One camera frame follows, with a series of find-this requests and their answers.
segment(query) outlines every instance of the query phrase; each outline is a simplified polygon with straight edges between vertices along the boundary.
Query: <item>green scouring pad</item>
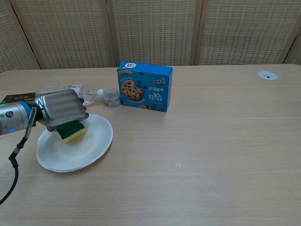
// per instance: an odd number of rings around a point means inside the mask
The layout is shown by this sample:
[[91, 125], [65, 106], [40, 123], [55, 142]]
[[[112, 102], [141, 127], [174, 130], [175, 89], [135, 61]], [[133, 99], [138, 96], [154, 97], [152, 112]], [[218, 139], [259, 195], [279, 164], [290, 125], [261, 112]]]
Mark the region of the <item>green scouring pad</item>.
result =
[[65, 144], [86, 133], [84, 125], [78, 120], [59, 125], [56, 127], [56, 131]]

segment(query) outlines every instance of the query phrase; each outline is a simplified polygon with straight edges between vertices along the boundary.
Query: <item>black cable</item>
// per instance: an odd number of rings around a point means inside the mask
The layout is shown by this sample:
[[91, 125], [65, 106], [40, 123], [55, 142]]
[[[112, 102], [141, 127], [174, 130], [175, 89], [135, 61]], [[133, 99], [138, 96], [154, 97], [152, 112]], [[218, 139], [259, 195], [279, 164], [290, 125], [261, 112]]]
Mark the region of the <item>black cable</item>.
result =
[[16, 156], [17, 156], [17, 154], [12, 153], [10, 155], [10, 157], [8, 158], [11, 161], [11, 164], [13, 165], [13, 167], [15, 169], [15, 179], [14, 179], [14, 182], [13, 182], [12, 186], [10, 187], [9, 191], [6, 193], [6, 195], [3, 197], [3, 199], [0, 200], [0, 205], [2, 203], [4, 203], [4, 201], [10, 196], [10, 194], [13, 192], [13, 190], [17, 184], [17, 181], [18, 181], [19, 169], [18, 169], [18, 162], [16, 160]]

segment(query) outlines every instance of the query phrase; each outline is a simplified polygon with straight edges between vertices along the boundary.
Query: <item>plastic bottle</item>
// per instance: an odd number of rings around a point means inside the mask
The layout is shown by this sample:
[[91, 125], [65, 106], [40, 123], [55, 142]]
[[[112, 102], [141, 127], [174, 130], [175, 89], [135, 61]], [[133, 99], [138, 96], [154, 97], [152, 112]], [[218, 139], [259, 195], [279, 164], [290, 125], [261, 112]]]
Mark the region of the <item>plastic bottle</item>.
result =
[[39, 97], [40, 95], [45, 94], [45, 93], [58, 92], [58, 91], [66, 90], [66, 89], [74, 90], [77, 93], [77, 95], [79, 96], [79, 98], [83, 98], [84, 106], [88, 106], [98, 99], [101, 99], [101, 98], [105, 99], [105, 96], [111, 96], [111, 92], [112, 92], [112, 91], [108, 91], [111, 89], [96, 90], [96, 89], [94, 89], [90, 86], [86, 86], [86, 85], [65, 85], [65, 86], [48, 86], [48, 87], [40, 88], [36, 91], [35, 96]]

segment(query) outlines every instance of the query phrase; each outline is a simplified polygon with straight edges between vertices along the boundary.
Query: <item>yellow sponge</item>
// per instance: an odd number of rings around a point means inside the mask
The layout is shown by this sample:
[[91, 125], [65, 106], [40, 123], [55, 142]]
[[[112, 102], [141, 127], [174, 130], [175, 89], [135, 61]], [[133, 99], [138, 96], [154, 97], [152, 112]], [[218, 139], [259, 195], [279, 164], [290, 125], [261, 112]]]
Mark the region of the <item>yellow sponge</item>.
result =
[[84, 125], [78, 120], [59, 125], [56, 130], [65, 144], [86, 133]]

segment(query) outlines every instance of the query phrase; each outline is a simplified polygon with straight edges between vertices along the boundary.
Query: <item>small jar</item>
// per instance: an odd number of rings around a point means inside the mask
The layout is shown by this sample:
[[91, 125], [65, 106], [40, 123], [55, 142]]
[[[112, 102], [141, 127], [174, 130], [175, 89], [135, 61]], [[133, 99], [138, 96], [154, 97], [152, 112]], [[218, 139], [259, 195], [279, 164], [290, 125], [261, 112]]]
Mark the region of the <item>small jar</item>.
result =
[[108, 107], [118, 107], [120, 105], [120, 92], [118, 89], [100, 89], [98, 96], [103, 97]]

